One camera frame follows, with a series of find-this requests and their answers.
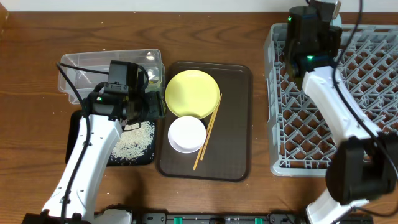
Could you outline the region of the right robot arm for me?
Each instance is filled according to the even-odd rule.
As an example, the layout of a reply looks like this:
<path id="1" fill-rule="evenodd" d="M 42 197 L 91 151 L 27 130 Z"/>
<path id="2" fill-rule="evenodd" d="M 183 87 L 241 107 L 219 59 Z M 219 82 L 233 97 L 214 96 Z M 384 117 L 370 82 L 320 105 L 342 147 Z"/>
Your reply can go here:
<path id="1" fill-rule="evenodd" d="M 326 190 L 306 207 L 302 223 L 352 223 L 355 211 L 397 183 L 397 136 L 385 134 L 355 102 L 341 80 L 342 29 L 333 24 L 339 1 L 308 1 L 289 10 L 284 62 L 331 130 L 336 154 Z"/>

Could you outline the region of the pile of white rice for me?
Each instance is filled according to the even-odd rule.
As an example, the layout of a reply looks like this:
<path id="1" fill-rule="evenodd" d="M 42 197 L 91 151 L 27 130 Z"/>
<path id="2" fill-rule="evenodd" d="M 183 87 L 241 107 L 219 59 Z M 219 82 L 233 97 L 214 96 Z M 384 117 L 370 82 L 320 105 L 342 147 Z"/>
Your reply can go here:
<path id="1" fill-rule="evenodd" d="M 119 142 L 115 145 L 109 166 L 148 165 L 154 160 L 156 124 L 146 121 L 125 126 Z"/>

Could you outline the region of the white bowl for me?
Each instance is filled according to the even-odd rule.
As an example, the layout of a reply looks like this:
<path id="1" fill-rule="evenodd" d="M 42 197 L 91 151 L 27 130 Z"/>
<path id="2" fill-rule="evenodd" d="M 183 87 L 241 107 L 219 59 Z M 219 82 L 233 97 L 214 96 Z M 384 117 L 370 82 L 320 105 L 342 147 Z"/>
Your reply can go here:
<path id="1" fill-rule="evenodd" d="M 183 116 L 172 122 L 167 137 L 171 147 L 177 152 L 190 154 L 204 145 L 206 128 L 199 119 Z"/>

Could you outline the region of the small pale green cup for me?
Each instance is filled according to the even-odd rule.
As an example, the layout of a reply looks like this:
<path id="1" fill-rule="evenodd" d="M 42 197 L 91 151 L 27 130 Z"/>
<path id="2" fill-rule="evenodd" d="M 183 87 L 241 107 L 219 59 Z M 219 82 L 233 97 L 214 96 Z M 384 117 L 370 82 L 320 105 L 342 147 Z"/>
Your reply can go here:
<path id="1" fill-rule="evenodd" d="M 330 25 L 342 28 L 342 20 L 340 14 L 338 14 L 335 19 L 332 19 L 330 21 Z"/>

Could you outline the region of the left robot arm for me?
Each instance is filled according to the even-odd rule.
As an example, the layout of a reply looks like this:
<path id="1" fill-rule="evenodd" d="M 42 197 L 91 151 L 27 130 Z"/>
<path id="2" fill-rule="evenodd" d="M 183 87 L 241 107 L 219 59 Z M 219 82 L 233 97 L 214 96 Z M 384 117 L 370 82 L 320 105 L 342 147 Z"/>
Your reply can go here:
<path id="1" fill-rule="evenodd" d="M 79 97 L 83 116 L 65 171 L 39 214 L 23 223 L 132 223 L 133 212 L 108 208 L 99 215 L 95 203 L 110 155 L 126 124 L 165 117 L 158 91 L 147 92 L 149 76 L 142 65 L 113 60 L 108 79 Z"/>

